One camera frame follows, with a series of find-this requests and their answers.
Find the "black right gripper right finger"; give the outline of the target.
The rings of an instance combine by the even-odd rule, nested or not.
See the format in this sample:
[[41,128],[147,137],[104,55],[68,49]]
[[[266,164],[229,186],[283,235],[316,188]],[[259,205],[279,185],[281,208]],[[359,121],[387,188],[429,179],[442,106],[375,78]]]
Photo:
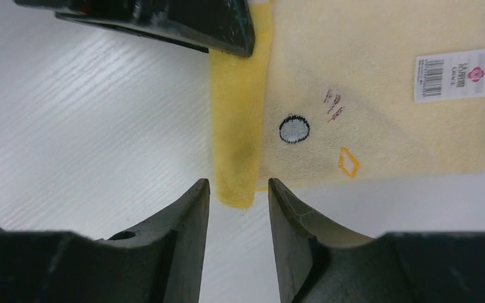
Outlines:
[[485,302],[485,232],[370,238],[268,181],[282,302]]

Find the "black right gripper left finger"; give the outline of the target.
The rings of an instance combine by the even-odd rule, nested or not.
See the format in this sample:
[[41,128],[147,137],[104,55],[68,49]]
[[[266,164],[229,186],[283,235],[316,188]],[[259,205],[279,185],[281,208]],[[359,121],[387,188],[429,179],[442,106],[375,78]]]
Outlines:
[[200,179],[108,239],[0,228],[0,302],[198,302],[209,206]]

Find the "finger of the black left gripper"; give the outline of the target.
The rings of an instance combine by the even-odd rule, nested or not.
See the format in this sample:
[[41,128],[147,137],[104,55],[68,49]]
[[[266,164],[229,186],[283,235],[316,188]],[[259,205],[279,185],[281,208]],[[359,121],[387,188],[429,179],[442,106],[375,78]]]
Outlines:
[[253,54],[255,33],[247,1],[15,0],[52,11],[57,19],[208,52]]

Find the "yellow cloth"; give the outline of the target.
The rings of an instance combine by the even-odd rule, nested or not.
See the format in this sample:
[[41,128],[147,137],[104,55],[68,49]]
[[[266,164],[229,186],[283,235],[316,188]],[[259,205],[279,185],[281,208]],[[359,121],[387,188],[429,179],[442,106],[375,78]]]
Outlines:
[[214,181],[485,172],[485,1],[251,1],[254,53],[211,51]]

